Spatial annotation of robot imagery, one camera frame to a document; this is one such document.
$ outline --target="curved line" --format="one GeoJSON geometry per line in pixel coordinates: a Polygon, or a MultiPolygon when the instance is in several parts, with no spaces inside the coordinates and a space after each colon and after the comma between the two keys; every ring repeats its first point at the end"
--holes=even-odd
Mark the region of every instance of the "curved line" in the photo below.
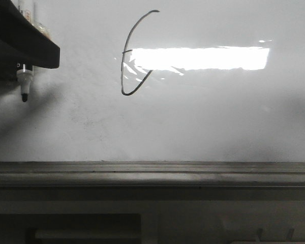
{"type": "Polygon", "coordinates": [[[123,73],[124,73],[124,59],[125,59],[125,54],[127,52],[131,52],[132,50],[127,50],[128,48],[128,44],[129,44],[129,41],[130,41],[130,38],[131,38],[131,35],[133,33],[133,31],[135,30],[135,28],[139,25],[139,23],[145,18],[147,17],[149,14],[151,13],[159,13],[159,10],[151,10],[149,11],[148,13],[146,13],[145,15],[143,15],[138,21],[137,23],[132,27],[132,29],[130,30],[129,32],[129,35],[128,35],[128,38],[127,38],[127,41],[126,41],[126,44],[124,46],[124,50],[123,50],[123,53],[122,53],[122,63],[121,63],[121,92],[123,95],[125,96],[130,96],[132,94],[134,94],[142,85],[143,83],[146,81],[146,79],[149,77],[149,75],[153,72],[153,70],[149,70],[148,74],[146,74],[146,76],[143,78],[143,80],[139,83],[139,85],[130,93],[125,93],[124,92],[124,82],[123,82],[123,73]]]}

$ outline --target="marker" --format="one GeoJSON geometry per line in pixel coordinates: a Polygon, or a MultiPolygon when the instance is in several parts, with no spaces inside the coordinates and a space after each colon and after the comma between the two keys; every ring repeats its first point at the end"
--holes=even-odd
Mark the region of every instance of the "marker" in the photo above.
{"type": "MultiPolygon", "coordinates": [[[[34,2],[33,0],[18,0],[18,10],[32,25],[34,24],[34,2]]],[[[33,81],[32,64],[17,63],[17,80],[20,83],[20,93],[23,102],[27,102],[29,87],[33,81]]]]}

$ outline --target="white surface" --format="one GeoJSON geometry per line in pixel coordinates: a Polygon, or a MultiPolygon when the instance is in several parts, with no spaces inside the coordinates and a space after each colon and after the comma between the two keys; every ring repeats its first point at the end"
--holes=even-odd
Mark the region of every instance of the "white surface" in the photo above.
{"type": "Polygon", "coordinates": [[[305,1],[35,3],[61,65],[37,70],[27,104],[0,86],[0,161],[305,161],[305,1]],[[124,43],[152,9],[130,49],[270,48],[265,69],[154,71],[122,96],[124,43]]]}

